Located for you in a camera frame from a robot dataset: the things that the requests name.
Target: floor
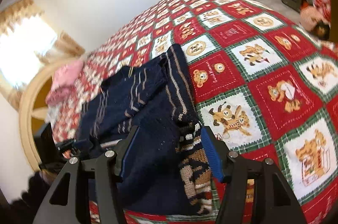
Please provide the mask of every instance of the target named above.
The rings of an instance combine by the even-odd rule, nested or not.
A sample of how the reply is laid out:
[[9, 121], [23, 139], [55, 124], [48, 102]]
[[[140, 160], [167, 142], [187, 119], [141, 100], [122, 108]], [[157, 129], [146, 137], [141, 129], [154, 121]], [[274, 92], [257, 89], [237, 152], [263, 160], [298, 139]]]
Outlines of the floor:
[[287, 5], [283, 4], [281, 0], [255, 0], [255, 1], [258, 1], [266, 5], [267, 7], [284, 15], [286, 18], [290, 19], [294, 23], [299, 24], [300, 14], [295, 10], [293, 10], [292, 8], [288, 7]]

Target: blue gripper pad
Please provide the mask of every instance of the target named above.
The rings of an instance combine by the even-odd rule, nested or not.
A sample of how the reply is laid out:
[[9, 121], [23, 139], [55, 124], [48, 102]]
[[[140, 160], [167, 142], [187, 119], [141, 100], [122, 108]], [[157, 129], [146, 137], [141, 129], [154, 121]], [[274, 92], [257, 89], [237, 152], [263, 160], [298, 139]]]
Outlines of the blue gripper pad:
[[223, 172], [224, 160], [226, 160], [226, 154], [229, 149], [223, 141], [216, 139], [209, 127], [201, 129], [201, 139], [213, 177], [222, 182], [225, 178]]

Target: red and white checkered blanket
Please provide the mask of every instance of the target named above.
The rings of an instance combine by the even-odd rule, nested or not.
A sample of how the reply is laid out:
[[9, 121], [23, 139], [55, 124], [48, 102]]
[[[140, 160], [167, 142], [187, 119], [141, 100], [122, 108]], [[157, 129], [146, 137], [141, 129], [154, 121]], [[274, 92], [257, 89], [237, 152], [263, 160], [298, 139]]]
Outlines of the red and white checkered blanket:
[[[162, 0], [135, 17], [91, 53], [76, 94], [61, 107], [54, 138], [74, 136], [82, 104], [103, 79], [173, 43], [186, 55], [201, 122], [244, 157], [277, 162], [308, 223], [319, 223], [338, 195], [337, 48], [253, 0]], [[210, 215], [127, 212], [128, 223], [213, 222], [224, 186], [212, 186]], [[249, 181], [247, 212], [251, 204]], [[249, 220], [246, 213], [243, 222]]]

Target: wooden furniture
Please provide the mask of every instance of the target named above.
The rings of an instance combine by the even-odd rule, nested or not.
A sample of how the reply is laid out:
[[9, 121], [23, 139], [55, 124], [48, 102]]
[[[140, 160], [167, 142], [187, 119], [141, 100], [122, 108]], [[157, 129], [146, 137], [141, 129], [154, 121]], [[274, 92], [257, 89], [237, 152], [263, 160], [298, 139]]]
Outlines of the wooden furniture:
[[34, 143], [33, 134], [40, 129], [47, 114], [48, 107], [45, 98], [52, 85], [52, 75], [58, 68], [75, 59], [61, 59], [46, 65], [23, 92], [19, 108], [20, 138], [25, 155], [34, 171], [39, 170], [41, 160]]

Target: curtain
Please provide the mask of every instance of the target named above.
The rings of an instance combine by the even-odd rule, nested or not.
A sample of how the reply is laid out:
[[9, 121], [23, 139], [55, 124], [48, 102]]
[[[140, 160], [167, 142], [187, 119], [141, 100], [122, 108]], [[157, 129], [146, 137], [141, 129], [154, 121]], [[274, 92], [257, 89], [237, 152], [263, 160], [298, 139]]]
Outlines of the curtain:
[[57, 34], [42, 13], [33, 0], [21, 0], [0, 13], [0, 93], [16, 110], [42, 67], [85, 53], [67, 33]]

